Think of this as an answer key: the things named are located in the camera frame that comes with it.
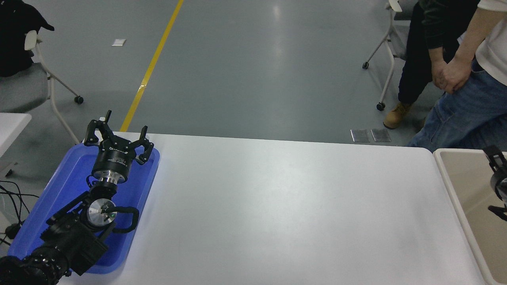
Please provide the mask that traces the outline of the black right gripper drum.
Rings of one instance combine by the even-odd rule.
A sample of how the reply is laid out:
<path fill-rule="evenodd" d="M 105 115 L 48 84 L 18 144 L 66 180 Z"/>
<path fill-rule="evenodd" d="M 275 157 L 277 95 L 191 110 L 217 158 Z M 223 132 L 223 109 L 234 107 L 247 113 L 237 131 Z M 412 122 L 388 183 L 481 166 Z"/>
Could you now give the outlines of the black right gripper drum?
<path fill-rule="evenodd" d="M 504 174 L 494 174 L 491 177 L 491 187 L 497 197 L 507 202 L 507 177 Z"/>

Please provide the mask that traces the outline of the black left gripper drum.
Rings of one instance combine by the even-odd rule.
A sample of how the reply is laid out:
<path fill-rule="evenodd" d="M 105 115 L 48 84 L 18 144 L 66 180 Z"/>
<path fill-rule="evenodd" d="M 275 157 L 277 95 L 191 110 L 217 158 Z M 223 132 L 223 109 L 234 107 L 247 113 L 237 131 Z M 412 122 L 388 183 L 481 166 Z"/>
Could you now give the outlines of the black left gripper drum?
<path fill-rule="evenodd" d="M 92 168 L 94 177 L 100 177 L 100 173 L 108 170 L 121 177 L 128 177 L 132 169 L 132 162 L 137 155 L 135 149 L 139 147 L 138 144 L 133 144 L 127 139 L 105 139 L 92 146 L 99 148 Z"/>

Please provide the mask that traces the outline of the person's right hand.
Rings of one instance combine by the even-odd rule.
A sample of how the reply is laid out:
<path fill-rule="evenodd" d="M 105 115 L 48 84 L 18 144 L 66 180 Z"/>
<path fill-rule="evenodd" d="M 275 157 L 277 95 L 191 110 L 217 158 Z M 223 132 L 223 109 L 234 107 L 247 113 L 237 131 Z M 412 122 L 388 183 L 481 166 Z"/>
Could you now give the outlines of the person's right hand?
<path fill-rule="evenodd" d="M 441 89 L 453 94 L 467 82 L 471 73 L 471 60 L 454 57 L 442 70 L 440 76 Z"/>

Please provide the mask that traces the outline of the person's hand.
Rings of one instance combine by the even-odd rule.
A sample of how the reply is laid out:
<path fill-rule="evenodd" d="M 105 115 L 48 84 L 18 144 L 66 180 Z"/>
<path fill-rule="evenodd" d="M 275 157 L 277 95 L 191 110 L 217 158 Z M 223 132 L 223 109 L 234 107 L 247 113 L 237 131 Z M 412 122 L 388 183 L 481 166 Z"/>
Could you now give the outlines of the person's hand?
<path fill-rule="evenodd" d="M 443 59 L 432 60 L 431 61 L 431 75 L 433 84 L 439 88 L 445 88 L 445 79 L 442 75 L 445 70 L 447 63 Z"/>

